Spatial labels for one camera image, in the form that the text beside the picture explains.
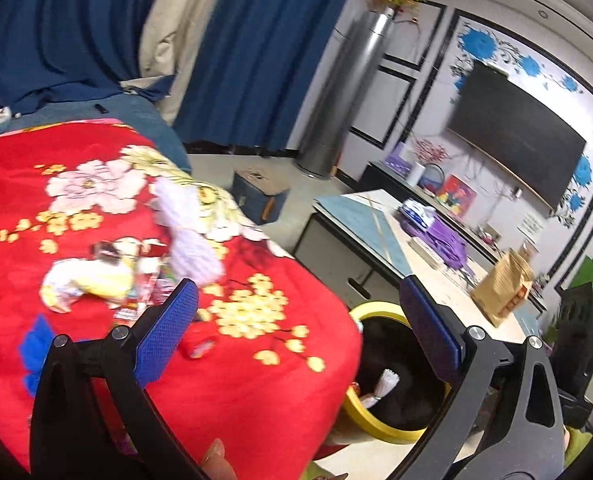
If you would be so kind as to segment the green sleeve right forearm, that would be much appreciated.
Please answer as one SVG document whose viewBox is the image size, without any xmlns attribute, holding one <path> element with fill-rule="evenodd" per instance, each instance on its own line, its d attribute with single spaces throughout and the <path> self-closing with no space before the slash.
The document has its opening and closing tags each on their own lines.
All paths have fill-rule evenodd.
<svg viewBox="0 0 593 480">
<path fill-rule="evenodd" d="M 564 427 L 564 468 L 567 468 L 592 439 L 590 432 L 581 431 L 569 426 Z"/>
</svg>

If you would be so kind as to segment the left hand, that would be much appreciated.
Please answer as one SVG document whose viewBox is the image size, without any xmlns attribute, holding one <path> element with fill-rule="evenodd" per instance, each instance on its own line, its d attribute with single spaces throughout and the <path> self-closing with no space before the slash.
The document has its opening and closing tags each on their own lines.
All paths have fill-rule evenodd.
<svg viewBox="0 0 593 480">
<path fill-rule="evenodd" d="M 237 480 L 234 467 L 226 460 L 224 442 L 215 439 L 205 452 L 200 466 L 211 480 Z"/>
</svg>

